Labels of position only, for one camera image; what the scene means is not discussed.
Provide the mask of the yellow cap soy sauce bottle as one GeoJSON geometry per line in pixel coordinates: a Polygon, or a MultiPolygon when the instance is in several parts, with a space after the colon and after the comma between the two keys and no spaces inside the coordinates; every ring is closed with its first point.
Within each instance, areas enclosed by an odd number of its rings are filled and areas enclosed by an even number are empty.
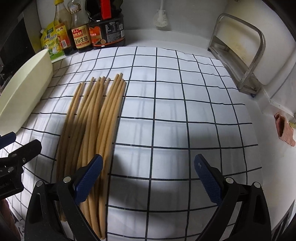
{"type": "Polygon", "coordinates": [[[71,14],[71,32],[79,53],[93,49],[89,33],[89,18],[84,8],[84,1],[69,1],[67,4],[71,14]]]}

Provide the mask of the yellow seasoning pouch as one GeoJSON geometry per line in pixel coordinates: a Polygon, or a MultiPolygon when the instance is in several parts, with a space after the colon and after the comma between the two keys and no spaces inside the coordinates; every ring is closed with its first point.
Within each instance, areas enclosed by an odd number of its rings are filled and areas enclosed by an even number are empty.
{"type": "Polygon", "coordinates": [[[61,44],[55,30],[54,22],[51,22],[45,29],[42,29],[41,33],[41,47],[48,50],[50,59],[55,60],[64,56],[64,52],[61,48],[61,44]]]}

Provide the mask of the metal rack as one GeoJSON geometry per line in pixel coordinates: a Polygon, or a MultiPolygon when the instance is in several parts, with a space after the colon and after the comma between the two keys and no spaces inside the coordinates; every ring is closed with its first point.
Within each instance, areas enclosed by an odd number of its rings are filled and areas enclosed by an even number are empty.
{"type": "Polygon", "coordinates": [[[264,54],[265,48],[265,36],[259,28],[236,16],[222,13],[218,16],[216,20],[214,31],[212,33],[211,40],[208,46],[208,51],[222,62],[223,66],[230,74],[230,77],[232,78],[239,92],[255,97],[259,90],[262,88],[262,84],[254,75],[254,70],[259,64],[264,54]],[[239,22],[258,33],[260,44],[253,60],[249,65],[247,65],[243,61],[242,57],[237,55],[237,53],[235,53],[233,49],[231,49],[226,43],[224,43],[221,39],[217,37],[219,25],[221,24],[222,19],[225,17],[239,22]]]}

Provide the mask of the yellow cap vinegar bottle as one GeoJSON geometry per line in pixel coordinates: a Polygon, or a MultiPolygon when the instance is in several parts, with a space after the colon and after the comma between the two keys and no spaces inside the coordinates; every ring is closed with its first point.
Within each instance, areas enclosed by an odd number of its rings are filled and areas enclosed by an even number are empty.
{"type": "Polygon", "coordinates": [[[61,48],[66,56],[70,56],[77,52],[71,31],[71,14],[66,9],[63,0],[54,1],[55,18],[54,26],[61,45],[61,48]]]}

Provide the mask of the white checkered cloth mat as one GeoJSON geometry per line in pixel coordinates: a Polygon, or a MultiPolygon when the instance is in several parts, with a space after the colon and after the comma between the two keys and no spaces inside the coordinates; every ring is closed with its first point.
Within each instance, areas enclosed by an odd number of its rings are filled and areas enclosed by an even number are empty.
{"type": "Polygon", "coordinates": [[[252,121],[222,63],[153,47],[118,47],[78,54],[53,65],[51,83],[1,156],[33,139],[41,154],[27,163],[23,192],[8,199],[26,217],[38,180],[55,180],[56,149],[80,82],[114,78],[127,83],[109,172],[108,240],[195,240],[213,204],[194,169],[202,154],[236,182],[262,181],[252,121]]]}

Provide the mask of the white round bowl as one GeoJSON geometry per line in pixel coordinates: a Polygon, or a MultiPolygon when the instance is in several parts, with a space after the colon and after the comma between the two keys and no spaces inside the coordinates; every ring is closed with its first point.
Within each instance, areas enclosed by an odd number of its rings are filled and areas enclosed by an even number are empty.
{"type": "Polygon", "coordinates": [[[53,76],[46,49],[35,54],[11,78],[1,94],[1,135],[17,133],[28,119],[53,76]]]}

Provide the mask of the white hanging brush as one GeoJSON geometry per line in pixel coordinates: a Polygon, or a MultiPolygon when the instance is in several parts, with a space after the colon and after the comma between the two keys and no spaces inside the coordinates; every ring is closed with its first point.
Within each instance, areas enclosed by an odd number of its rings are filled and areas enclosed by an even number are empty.
{"type": "Polygon", "coordinates": [[[169,22],[164,10],[164,0],[160,0],[160,6],[153,18],[153,23],[158,28],[167,27],[169,22]]]}

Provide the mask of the large dark soy sauce jug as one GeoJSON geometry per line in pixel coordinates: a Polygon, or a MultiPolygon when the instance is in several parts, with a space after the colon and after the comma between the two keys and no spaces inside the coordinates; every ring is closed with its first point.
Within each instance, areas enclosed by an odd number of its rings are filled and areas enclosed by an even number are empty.
{"type": "Polygon", "coordinates": [[[125,45],[122,3],[122,0],[87,0],[85,2],[94,49],[125,45]]]}

